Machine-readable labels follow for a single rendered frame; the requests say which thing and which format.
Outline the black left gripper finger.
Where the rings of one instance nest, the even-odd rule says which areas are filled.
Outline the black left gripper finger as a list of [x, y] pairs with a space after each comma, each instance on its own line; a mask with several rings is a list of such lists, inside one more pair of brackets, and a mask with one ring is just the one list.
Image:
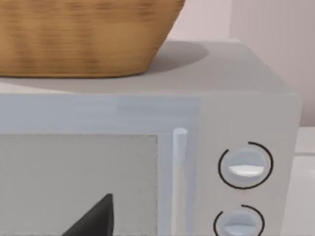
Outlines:
[[61, 236], [113, 236], [113, 194], [106, 194]]

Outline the pale microwave knob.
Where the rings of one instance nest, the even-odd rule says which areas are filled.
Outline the pale microwave knob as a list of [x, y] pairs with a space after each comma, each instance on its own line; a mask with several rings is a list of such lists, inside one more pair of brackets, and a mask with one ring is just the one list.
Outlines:
[[224, 213], [219, 220], [220, 233], [223, 236], [257, 236], [260, 226], [259, 217], [248, 209]]
[[221, 164], [224, 178], [230, 184], [241, 187], [259, 183], [268, 169], [269, 161], [265, 154], [251, 147], [228, 152]]

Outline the pale blue microwave door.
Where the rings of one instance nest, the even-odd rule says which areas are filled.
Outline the pale blue microwave door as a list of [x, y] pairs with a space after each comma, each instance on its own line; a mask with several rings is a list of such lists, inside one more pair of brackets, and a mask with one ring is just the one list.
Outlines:
[[173, 130], [188, 131], [194, 231], [196, 95], [0, 94], [0, 236], [58, 236], [106, 194], [117, 235], [171, 234]]

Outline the woven wicker basket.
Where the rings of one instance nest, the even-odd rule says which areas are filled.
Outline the woven wicker basket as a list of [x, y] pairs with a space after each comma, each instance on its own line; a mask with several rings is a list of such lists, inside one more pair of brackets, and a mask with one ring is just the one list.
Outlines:
[[186, 0], [0, 0], [0, 77], [146, 72]]

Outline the pale microwave oven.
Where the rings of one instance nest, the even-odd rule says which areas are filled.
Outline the pale microwave oven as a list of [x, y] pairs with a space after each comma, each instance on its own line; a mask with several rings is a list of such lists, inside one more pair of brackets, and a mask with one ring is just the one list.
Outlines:
[[[224, 213], [248, 209], [257, 236], [280, 234], [300, 122], [301, 99], [237, 40], [168, 41], [142, 75], [109, 79], [0, 78], [0, 94], [196, 95], [201, 99], [194, 231], [223, 236]], [[241, 187], [222, 175], [228, 152], [254, 148], [268, 158], [259, 183]]]

